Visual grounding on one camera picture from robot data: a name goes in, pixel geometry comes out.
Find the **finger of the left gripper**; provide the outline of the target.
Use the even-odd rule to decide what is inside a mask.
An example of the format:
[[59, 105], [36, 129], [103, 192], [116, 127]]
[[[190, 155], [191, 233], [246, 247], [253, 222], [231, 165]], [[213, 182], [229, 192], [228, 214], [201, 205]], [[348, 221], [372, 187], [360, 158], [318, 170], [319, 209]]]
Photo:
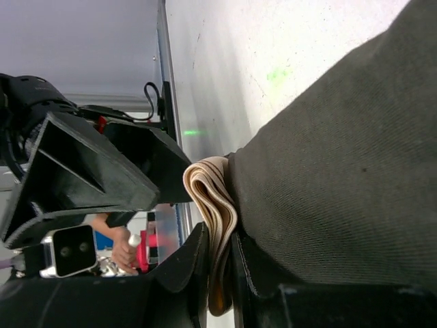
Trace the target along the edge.
[[159, 190], [157, 204], [191, 201], [182, 182], [191, 161], [168, 133], [153, 126], [108, 123], [104, 136], [117, 150], [104, 166], [104, 190], [119, 202], [134, 199], [133, 205], [122, 206], [124, 212], [109, 214], [109, 227], [124, 226], [139, 210], [153, 208], [152, 185]]

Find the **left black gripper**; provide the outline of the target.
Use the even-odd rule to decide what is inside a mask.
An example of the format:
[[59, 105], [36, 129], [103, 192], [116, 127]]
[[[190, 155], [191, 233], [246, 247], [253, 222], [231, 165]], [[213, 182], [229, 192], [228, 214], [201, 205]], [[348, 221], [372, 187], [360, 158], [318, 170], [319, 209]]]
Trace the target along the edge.
[[86, 214], [145, 211], [158, 203], [158, 187], [90, 123], [67, 114], [76, 112], [46, 79], [1, 74], [1, 160], [23, 177], [1, 222], [8, 249], [37, 243]]

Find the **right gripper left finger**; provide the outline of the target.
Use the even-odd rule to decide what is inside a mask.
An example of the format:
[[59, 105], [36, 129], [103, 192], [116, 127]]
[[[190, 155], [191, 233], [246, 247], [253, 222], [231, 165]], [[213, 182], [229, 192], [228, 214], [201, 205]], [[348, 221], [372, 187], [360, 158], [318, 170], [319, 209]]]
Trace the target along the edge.
[[208, 229], [147, 274], [12, 279], [1, 286], [1, 326], [205, 327]]

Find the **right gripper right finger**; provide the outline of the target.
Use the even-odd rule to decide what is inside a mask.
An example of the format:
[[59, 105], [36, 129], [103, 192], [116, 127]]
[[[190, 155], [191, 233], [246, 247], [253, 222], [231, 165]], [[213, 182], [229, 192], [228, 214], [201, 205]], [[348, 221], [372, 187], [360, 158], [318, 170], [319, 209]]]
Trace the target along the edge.
[[243, 233], [231, 237], [237, 327], [435, 327], [436, 296], [412, 286], [310, 284]]

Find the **olive underwear beige waistband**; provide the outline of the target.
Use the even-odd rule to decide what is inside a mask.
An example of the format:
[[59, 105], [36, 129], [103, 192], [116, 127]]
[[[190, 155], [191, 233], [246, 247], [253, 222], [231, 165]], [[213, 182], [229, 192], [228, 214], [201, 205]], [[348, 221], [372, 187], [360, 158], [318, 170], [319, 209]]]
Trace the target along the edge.
[[237, 226], [309, 283], [436, 290], [436, 2], [410, 1], [243, 148], [184, 186], [210, 233], [208, 307], [232, 305]]

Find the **person's hand in background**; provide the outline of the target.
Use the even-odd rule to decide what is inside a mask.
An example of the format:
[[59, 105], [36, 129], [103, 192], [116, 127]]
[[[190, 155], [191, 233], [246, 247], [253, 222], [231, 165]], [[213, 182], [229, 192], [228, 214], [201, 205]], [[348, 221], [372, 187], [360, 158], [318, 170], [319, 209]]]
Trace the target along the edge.
[[107, 223], [107, 213], [97, 213], [92, 216], [89, 222], [95, 231], [101, 233], [113, 241], [112, 260], [127, 274], [137, 275], [135, 268], [137, 259], [137, 248], [129, 245], [129, 230], [124, 226], [110, 228]]

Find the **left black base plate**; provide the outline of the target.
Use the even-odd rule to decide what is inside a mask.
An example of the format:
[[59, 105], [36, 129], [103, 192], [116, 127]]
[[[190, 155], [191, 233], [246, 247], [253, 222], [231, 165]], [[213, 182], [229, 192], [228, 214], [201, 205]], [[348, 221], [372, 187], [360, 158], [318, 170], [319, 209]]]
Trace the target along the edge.
[[158, 115], [160, 118], [161, 128], [167, 133], [169, 130], [169, 119], [172, 113], [170, 82], [163, 81], [161, 94], [158, 97]]

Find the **aluminium mounting rail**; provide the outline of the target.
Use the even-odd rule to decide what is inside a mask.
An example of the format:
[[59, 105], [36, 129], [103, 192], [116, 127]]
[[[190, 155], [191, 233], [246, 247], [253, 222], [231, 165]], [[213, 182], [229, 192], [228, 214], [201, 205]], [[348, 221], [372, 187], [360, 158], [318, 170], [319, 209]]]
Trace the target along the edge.
[[138, 96], [122, 96], [108, 94], [71, 94], [71, 99], [85, 107], [106, 106], [123, 111], [135, 118], [135, 122], [150, 128], [160, 128], [169, 136], [166, 142], [174, 139], [176, 146], [170, 144], [157, 146], [154, 151], [156, 159], [147, 164], [150, 169], [150, 178], [160, 189], [161, 203], [152, 211], [155, 214], [155, 238], [159, 256], [171, 253], [181, 247], [192, 230], [191, 215], [182, 174], [189, 162], [184, 160], [184, 152], [180, 149], [182, 135], [178, 117], [178, 107], [175, 98], [174, 75], [169, 41], [169, 31], [165, 2], [158, 2], [157, 26], [157, 58], [155, 59], [156, 71], [160, 74], [157, 78], [161, 82], [161, 91], [156, 101], [155, 116], [150, 122], [140, 119], [152, 108], [142, 105]]

